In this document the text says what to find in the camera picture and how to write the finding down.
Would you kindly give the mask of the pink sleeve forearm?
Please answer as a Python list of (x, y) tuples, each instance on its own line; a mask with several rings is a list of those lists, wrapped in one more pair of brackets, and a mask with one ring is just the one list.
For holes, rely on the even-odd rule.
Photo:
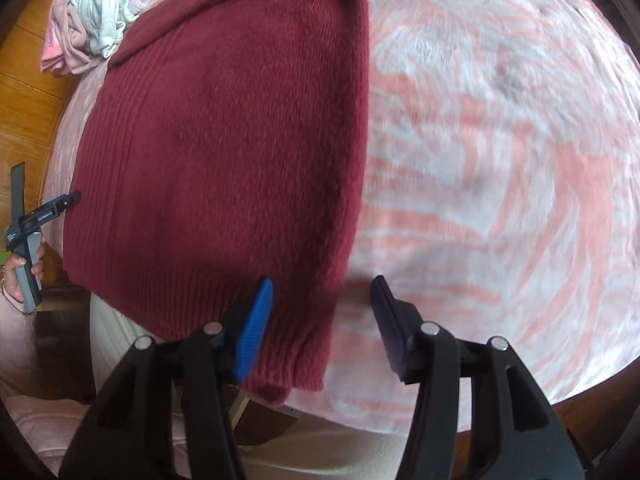
[(1, 294), (1, 400), (36, 456), (58, 474), (96, 398), (89, 310), (27, 314)]

